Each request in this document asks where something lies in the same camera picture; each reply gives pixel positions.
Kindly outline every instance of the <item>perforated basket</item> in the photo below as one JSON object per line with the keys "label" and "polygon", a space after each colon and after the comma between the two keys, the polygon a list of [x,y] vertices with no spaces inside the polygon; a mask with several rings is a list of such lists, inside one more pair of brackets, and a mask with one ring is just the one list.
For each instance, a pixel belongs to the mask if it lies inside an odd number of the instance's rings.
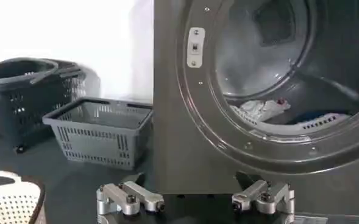
{"label": "perforated basket", "polygon": [[16,58],[0,63],[0,137],[17,150],[46,139],[42,116],[71,102],[86,74],[68,61]]}
{"label": "perforated basket", "polygon": [[52,126],[64,155],[132,170],[151,132],[150,105],[80,98],[43,117]]}
{"label": "perforated basket", "polygon": [[45,224],[44,187],[15,173],[0,171],[11,184],[0,185],[0,224]]}

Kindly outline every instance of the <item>floor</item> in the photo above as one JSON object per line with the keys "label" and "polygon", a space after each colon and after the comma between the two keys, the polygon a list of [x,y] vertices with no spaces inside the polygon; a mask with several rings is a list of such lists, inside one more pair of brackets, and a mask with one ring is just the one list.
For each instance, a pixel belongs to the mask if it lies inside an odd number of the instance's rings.
{"label": "floor", "polygon": [[47,223],[96,223],[96,190],[138,172],[151,173],[151,156],[135,171],[66,160],[55,139],[17,155],[0,144],[0,170],[32,176],[46,188]]}

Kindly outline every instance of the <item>gray plastic basket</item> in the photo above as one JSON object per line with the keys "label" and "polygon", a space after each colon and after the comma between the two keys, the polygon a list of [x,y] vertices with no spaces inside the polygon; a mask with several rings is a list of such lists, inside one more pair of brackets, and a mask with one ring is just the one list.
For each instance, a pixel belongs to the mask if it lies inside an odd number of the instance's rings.
{"label": "gray plastic basket", "polygon": [[132,170],[151,134],[152,106],[80,98],[43,117],[73,161]]}

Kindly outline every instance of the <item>stainless steel machine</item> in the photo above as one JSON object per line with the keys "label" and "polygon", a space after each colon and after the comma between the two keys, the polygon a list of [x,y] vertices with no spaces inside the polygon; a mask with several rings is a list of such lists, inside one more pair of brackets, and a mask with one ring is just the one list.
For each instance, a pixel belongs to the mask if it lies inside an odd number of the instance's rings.
{"label": "stainless steel machine", "polygon": [[[359,0],[155,0],[161,194],[289,183],[296,212],[359,216]],[[250,100],[287,100],[268,121]]]}

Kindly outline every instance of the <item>bolt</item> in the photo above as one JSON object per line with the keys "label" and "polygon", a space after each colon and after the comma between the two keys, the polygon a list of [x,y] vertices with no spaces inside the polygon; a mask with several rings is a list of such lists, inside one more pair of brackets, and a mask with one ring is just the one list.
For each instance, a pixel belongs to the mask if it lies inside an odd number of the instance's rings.
{"label": "bolt", "polygon": [[262,201],[271,201],[271,195],[267,192],[264,192],[264,193],[260,194],[260,199]]}
{"label": "bolt", "polygon": [[233,211],[234,211],[235,213],[241,212],[241,204],[238,203],[238,202],[236,202],[236,201],[234,201],[234,202],[232,203],[232,209],[233,209]]}
{"label": "bolt", "polygon": [[163,212],[165,210],[165,203],[162,201],[158,201],[158,203],[156,203],[156,211],[157,212]]}
{"label": "bolt", "polygon": [[126,203],[128,203],[128,204],[133,204],[133,203],[135,203],[136,202],[136,197],[135,196],[133,196],[133,195],[128,195],[127,197],[126,197]]}

